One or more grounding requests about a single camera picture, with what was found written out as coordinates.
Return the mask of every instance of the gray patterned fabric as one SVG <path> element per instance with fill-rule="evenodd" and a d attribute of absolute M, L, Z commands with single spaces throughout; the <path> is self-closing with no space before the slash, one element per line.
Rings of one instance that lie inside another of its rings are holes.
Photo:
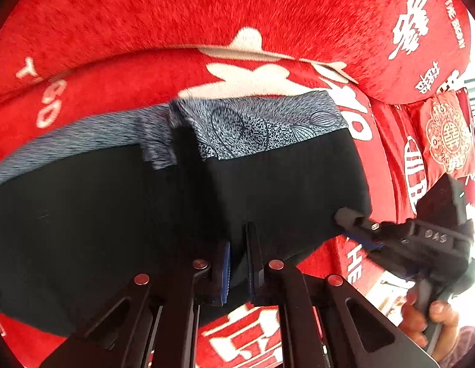
<path fill-rule="evenodd" d="M 79 153 L 140 144 L 154 169 L 176 164 L 169 147 L 168 105 L 91 116 L 29 142 L 0 162 L 0 184 Z"/>
<path fill-rule="evenodd" d="M 231 159 L 347 128 L 325 91 L 295 97 L 177 99 L 170 105 L 91 116 L 51 131 L 0 162 L 0 184 L 79 153 L 140 144 L 155 170 L 176 164 L 171 128 L 191 125 L 202 158 Z"/>
<path fill-rule="evenodd" d="M 232 159 L 309 140 L 348 124 L 326 91 L 294 97 L 178 99 L 171 126 L 190 125 L 202 158 Z"/>

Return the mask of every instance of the red pillow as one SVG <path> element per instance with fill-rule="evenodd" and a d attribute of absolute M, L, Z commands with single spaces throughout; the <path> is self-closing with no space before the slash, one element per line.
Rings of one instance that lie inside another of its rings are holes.
<path fill-rule="evenodd" d="M 444 174 L 475 172 L 475 142 L 455 91 L 407 105 L 425 160 L 428 188 Z"/>
<path fill-rule="evenodd" d="M 409 103 L 464 72 L 469 38 L 460 0 L 20 0 L 0 31 L 0 104 L 72 68 L 176 45 L 327 62 L 366 94 Z"/>
<path fill-rule="evenodd" d="M 396 221 L 404 223 L 416 216 L 416 203 L 427 191 L 420 142 L 404 105 L 371 102 L 393 179 Z"/>

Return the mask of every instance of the silver rivet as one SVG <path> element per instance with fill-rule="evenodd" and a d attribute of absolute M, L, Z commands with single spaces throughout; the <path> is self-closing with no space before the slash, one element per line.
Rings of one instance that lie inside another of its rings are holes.
<path fill-rule="evenodd" d="M 283 261 L 281 260 L 270 260 L 268 262 L 268 266 L 272 270 L 281 270 L 283 267 L 285 267 L 285 264 L 283 264 Z"/>
<path fill-rule="evenodd" d="M 343 278 L 339 275 L 333 274 L 328 277 L 328 284 L 332 286 L 340 286 L 343 285 Z"/>
<path fill-rule="evenodd" d="M 134 278 L 137 285 L 146 285 L 149 283 L 149 276 L 147 274 L 138 274 Z"/>
<path fill-rule="evenodd" d="M 204 268 L 207 268 L 209 264 L 207 263 L 206 260 L 203 259 L 197 259 L 193 261 L 193 267 L 197 270 L 203 270 Z"/>

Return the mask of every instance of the black fabric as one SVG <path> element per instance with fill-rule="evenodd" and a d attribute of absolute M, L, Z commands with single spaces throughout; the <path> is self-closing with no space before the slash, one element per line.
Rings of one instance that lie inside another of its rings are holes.
<path fill-rule="evenodd" d="M 248 300 L 242 225 L 267 258 L 298 263 L 340 233 L 334 212 L 368 214 L 367 184 L 347 129 L 276 150 L 201 162 L 189 128 L 177 166 L 153 170 L 139 146 L 69 157 L 0 186 L 0 312 L 68 335 L 140 272 L 171 270 L 201 240 L 232 244 L 229 303 Z"/>

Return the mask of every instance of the finger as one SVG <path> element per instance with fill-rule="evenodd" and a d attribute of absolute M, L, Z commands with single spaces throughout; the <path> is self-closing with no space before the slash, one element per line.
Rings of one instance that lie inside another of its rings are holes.
<path fill-rule="evenodd" d="M 457 340 L 459 313 L 452 309 L 450 304 L 438 300 L 430 306 L 430 318 L 433 322 L 443 324 L 439 341 L 432 353 L 433 359 L 440 362 L 451 352 Z"/>
<path fill-rule="evenodd" d="M 444 326 L 457 327 L 459 325 L 459 313 L 442 300 L 437 300 L 430 305 L 430 319 L 433 322 L 441 322 Z"/>
<path fill-rule="evenodd" d="M 403 331 L 403 332 L 408 338 L 410 338 L 413 342 L 415 342 L 421 348 L 424 348 L 428 344 L 427 338 L 421 332 L 413 332 L 413 331 Z"/>
<path fill-rule="evenodd" d="M 417 299 L 418 299 L 418 288 L 416 286 L 413 286 L 406 293 L 406 303 L 412 306 L 413 304 L 416 303 Z"/>
<path fill-rule="evenodd" d="M 403 326 L 408 331 L 423 332 L 427 327 L 425 316 L 420 313 L 414 306 L 409 304 L 403 305 L 401 308 L 401 315 L 403 316 Z"/>

